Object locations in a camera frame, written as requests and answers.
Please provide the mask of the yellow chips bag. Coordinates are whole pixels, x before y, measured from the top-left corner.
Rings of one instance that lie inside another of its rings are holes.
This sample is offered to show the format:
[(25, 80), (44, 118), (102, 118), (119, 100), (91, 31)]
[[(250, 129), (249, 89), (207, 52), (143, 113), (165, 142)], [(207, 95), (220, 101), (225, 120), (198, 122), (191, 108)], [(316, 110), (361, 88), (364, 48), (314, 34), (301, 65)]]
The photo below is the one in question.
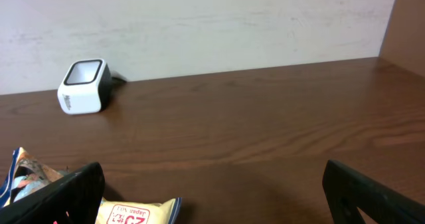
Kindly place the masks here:
[[(67, 175), (39, 162), (24, 148), (13, 151), (13, 159), (1, 185), (1, 207), (6, 207)], [(174, 224), (181, 198), (165, 203), (108, 201), (102, 198), (96, 224)]]

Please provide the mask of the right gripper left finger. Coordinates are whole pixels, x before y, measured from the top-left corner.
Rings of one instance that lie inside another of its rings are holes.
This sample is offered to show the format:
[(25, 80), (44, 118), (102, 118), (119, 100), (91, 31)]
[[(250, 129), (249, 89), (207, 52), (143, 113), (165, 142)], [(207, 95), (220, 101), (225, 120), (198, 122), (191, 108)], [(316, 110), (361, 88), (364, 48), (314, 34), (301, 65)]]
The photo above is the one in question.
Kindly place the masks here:
[(95, 224), (104, 187), (101, 165), (88, 164), (2, 208), (1, 224)]

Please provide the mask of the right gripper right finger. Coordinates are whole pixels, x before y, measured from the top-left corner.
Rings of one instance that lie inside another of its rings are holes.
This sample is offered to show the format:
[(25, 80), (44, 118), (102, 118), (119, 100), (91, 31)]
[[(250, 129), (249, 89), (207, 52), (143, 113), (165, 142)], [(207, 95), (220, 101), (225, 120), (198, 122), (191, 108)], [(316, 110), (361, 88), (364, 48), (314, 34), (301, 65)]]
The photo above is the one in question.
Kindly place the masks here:
[(424, 223), (424, 205), (338, 162), (328, 160), (322, 186), (334, 223)]

